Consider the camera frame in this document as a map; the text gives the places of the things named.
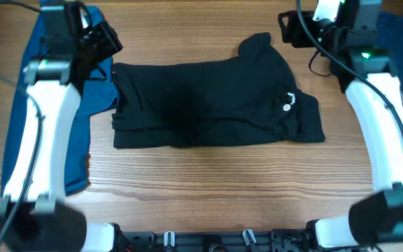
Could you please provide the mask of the black t-shirt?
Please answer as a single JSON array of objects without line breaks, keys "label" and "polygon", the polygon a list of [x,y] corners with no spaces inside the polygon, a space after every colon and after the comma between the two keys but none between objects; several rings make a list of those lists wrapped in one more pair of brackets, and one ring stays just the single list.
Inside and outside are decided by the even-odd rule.
[{"label": "black t-shirt", "polygon": [[175,65],[113,65],[120,101],[113,145],[247,146],[325,140],[318,100],[302,92],[267,32],[236,56]]}]

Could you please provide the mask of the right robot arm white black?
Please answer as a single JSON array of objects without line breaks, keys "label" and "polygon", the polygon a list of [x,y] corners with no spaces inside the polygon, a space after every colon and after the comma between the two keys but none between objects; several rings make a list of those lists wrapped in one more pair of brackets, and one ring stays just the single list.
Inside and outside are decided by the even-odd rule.
[{"label": "right robot arm white black", "polygon": [[311,220],[305,251],[377,248],[403,242],[403,106],[400,80],[390,52],[376,45],[380,1],[319,1],[280,13],[285,43],[315,48],[330,61],[352,106],[372,168],[373,193],[335,218]]}]

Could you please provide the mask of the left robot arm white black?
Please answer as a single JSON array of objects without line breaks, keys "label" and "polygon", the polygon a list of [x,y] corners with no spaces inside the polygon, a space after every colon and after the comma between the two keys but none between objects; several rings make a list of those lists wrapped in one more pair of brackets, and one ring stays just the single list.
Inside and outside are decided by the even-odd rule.
[{"label": "left robot arm white black", "polygon": [[0,198],[0,248],[11,251],[131,251],[115,223],[89,223],[66,204],[64,170],[85,82],[121,49],[107,22],[81,1],[39,9],[46,50],[23,69],[27,112],[14,170]]}]

